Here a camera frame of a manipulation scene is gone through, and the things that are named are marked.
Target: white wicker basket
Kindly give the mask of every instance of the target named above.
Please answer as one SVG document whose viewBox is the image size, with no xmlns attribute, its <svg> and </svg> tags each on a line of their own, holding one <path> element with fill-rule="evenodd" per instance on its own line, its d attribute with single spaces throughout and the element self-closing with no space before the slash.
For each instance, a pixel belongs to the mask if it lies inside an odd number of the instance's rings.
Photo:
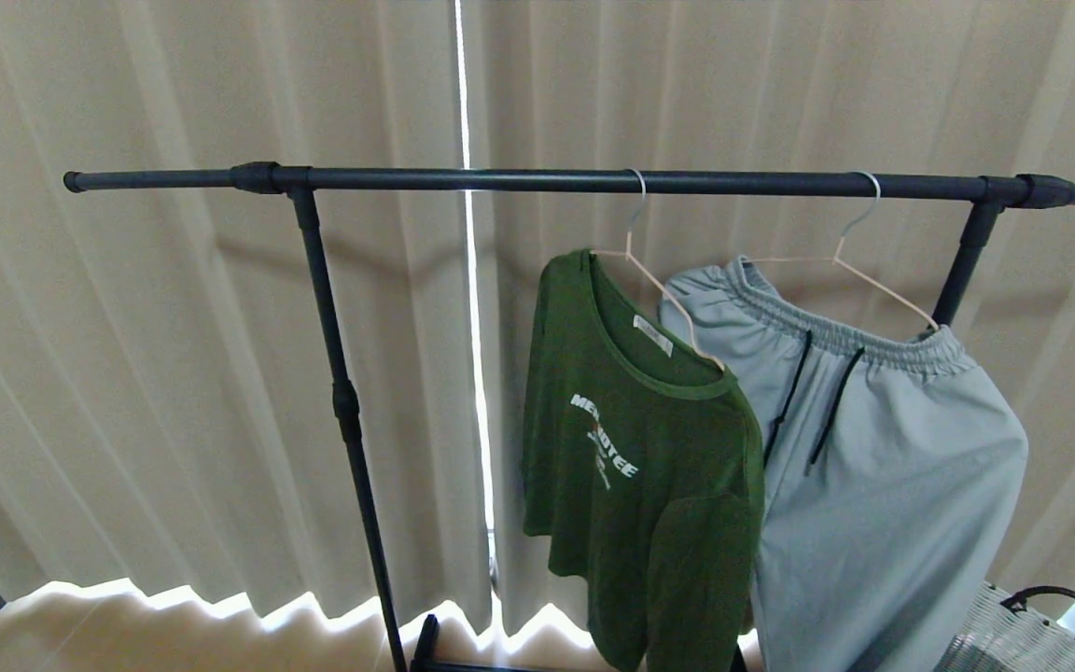
<svg viewBox="0 0 1075 672">
<path fill-rule="evenodd" d="M 993 584 L 981 584 L 969 618 L 944 652 L 937 672 L 1075 672 L 1075 634 L 1028 609 L 1029 597 L 1048 592 L 1075 599 L 1074 590 L 1055 586 L 1036 586 L 1010 596 Z"/>
</svg>

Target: beige curtain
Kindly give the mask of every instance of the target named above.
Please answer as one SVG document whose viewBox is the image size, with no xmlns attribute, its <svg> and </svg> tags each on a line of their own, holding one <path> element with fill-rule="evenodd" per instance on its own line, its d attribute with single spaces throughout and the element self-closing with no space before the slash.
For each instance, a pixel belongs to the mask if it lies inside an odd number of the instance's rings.
<svg viewBox="0 0 1075 672">
<path fill-rule="evenodd" d="M 0 591 L 374 597 L 293 208 L 66 170 L 459 167 L 447 3 L 0 3 Z M 459 195 L 324 192 L 398 613 L 490 616 Z"/>
<path fill-rule="evenodd" d="M 471 3 L 475 167 L 1015 174 L 1075 180 L 1075 3 Z M 521 391 L 538 273 L 624 245 L 632 196 L 479 195 L 485 374 L 505 626 L 584 587 L 520 534 Z M 655 196 L 636 230 L 662 277 L 747 252 L 831 254 L 863 202 Z M 934 306 L 960 203 L 883 203 L 845 255 Z M 773 269 L 792 301 L 888 337 L 913 314 L 840 271 Z M 633 292 L 653 306 L 648 284 Z M 1075 209 L 999 221 L 955 331 L 1031 435 L 993 567 L 1007 587 L 1075 588 Z"/>
</svg>

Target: clothing rack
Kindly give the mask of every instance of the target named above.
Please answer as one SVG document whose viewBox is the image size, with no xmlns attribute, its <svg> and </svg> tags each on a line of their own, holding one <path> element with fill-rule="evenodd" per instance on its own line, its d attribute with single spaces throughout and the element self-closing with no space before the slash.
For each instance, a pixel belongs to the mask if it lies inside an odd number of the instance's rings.
<svg viewBox="0 0 1075 672">
<path fill-rule="evenodd" d="M 643 172 L 650 195 L 762 195 L 762 196 L 874 196 L 874 186 L 858 173 L 823 172 Z M 944 289 L 940 292 L 933 317 L 938 324 L 951 324 L 960 299 L 969 287 L 973 268 L 981 248 L 989 242 L 998 216 L 1004 209 L 1056 209 L 1075 204 L 1075 184 L 1046 174 L 1019 174 L 1015 177 L 947 177 L 947 175 L 875 174 L 883 199 L 922 199 L 965 201 L 973 204 L 960 247 L 951 262 Z M 287 195 L 293 201 L 298 226 L 306 247 L 310 277 L 315 290 L 317 315 L 321 319 L 326 356 L 333 378 L 331 403 L 346 443 L 350 475 L 359 514 L 363 519 L 371 569 L 384 612 L 388 647 L 396 672 L 511 672 L 507 668 L 478 667 L 442 662 L 434 659 L 439 620 L 426 617 L 414 650 L 413 663 L 406 663 L 401 647 L 400 629 L 392 609 L 392 587 L 388 582 L 384 543 L 381 541 L 371 477 L 359 427 L 359 403 L 350 375 L 346 372 L 343 342 L 338 330 L 336 308 L 329 284 L 329 271 L 322 248 L 321 223 L 313 192 L 317 188 L 344 190 L 422 190 L 422 191 L 559 191 L 610 192 L 636 195 L 639 180 L 631 171 L 585 170 L 419 170 L 419 169 L 317 169 L 283 167 L 272 161 L 220 170 L 173 170 L 133 172 L 68 172 L 69 191 L 110 190 L 111 188 L 233 187 L 255 195 Z"/>
</svg>

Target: white clothing tag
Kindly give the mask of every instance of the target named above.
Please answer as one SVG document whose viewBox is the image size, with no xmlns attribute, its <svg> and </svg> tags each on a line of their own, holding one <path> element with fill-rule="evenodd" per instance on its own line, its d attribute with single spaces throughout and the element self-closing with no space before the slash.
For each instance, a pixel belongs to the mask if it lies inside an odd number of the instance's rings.
<svg viewBox="0 0 1075 672">
<path fill-rule="evenodd" d="M 633 315 L 633 327 L 639 328 L 641 333 L 649 337 L 649 340 L 654 341 L 654 345 L 660 347 L 662 353 L 666 353 L 666 357 L 670 357 L 671 353 L 675 352 L 675 345 L 670 342 L 670 339 L 658 332 L 657 328 L 646 321 L 641 315 Z"/>
</svg>

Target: wire hanger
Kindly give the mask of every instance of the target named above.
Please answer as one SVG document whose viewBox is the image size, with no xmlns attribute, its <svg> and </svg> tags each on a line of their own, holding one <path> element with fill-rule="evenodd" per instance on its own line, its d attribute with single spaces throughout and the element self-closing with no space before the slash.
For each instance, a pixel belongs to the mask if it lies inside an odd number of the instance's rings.
<svg viewBox="0 0 1075 672">
<path fill-rule="evenodd" d="M 653 282 L 654 286 L 657 286 L 658 290 L 661 290 L 662 297 L 665 297 L 671 303 L 674 303 L 675 309 L 678 309 L 679 314 L 683 314 L 683 319 L 687 320 L 687 333 L 690 339 L 690 347 L 696 351 L 697 356 L 707 357 L 713 362 L 716 362 L 717 367 L 720 367 L 720 371 L 723 371 L 725 362 L 720 361 L 719 357 L 710 356 L 710 354 L 699 349 L 699 343 L 696 341 L 696 324 L 691 320 L 690 315 L 687 315 L 687 309 L 684 309 L 683 304 L 678 302 L 678 299 L 676 299 L 673 294 L 669 292 L 669 290 L 666 290 L 666 288 L 658 282 L 658 278 L 655 277 L 654 274 L 640 262 L 640 260 L 636 260 L 636 257 L 633 256 L 633 224 L 636 221 L 636 217 L 640 217 L 641 213 L 645 212 L 645 202 L 648 198 L 648 194 L 645 190 L 645 175 L 641 174 L 641 171 L 636 169 L 625 170 L 631 171 L 632 174 L 635 174 L 636 181 L 641 183 L 641 205 L 639 205 L 636 210 L 633 210 L 632 216 L 628 217 L 628 231 L 625 233 L 625 251 L 591 251 L 591 254 L 611 257 L 625 257 L 630 260 L 630 262 L 632 262 L 632 264 L 635 266 L 636 269 L 643 273 L 643 275 L 645 275 L 646 280 Z"/>
<path fill-rule="evenodd" d="M 874 174 L 872 172 L 865 172 L 863 170 L 854 171 L 854 172 L 863 174 L 863 175 L 865 175 L 865 177 L 870 178 L 870 182 L 873 182 L 873 203 L 870 204 L 870 208 L 866 209 L 865 212 L 861 213 L 861 216 L 858 216 L 857 218 L 854 218 L 852 221 L 849 221 L 848 224 L 845 225 L 845 229 L 844 230 L 841 230 L 840 242 L 836 243 L 836 251 L 832 253 L 832 256 L 830 256 L 830 257 L 768 257 L 768 258 L 763 258 L 763 259 L 750 259 L 750 260 L 752 260 L 752 262 L 755 262 L 755 263 L 832 262 L 834 266 L 838 266 L 841 268 L 844 268 L 845 271 L 851 272 L 852 275 L 858 276 L 858 277 L 860 277 L 861 280 L 863 280 L 865 282 L 869 282 L 870 285 L 874 285 L 878 289 L 882 289 L 883 292 L 890 295 L 891 298 L 893 298 L 897 301 L 901 302 L 902 305 L 907 306 L 909 310 L 913 310 L 917 314 L 919 314 L 927 321 L 927 324 L 930 325 L 931 330 L 938 331 L 940 330 L 940 325 L 936 324 L 934 319 L 931 319 L 931 315 L 927 315 L 926 312 L 921 308 L 915 305 L 915 303 L 913 303 L 913 302 L 907 301 L 907 299 L 904 299 L 900 294 L 895 292 L 893 289 L 888 288 L 888 286 L 885 286 L 885 285 L 880 284 L 877 280 L 872 280 L 872 277 L 870 277 L 869 275 L 866 275 L 865 273 L 863 273 L 861 271 L 858 271 L 858 269 L 852 268 L 852 264 L 849 264 L 848 262 L 845 262 L 844 259 L 840 258 L 840 253 L 841 253 L 842 248 L 845 248 L 845 239 L 848 238 L 849 230 L 852 230 L 854 226 L 857 226 L 858 224 L 861 224 L 862 221 L 865 221 L 865 219 L 869 218 L 870 214 L 872 214 L 874 212 L 874 209 L 878 208 L 878 203 L 882 201 L 882 183 L 878 182 L 878 178 L 874 177 Z"/>
</svg>

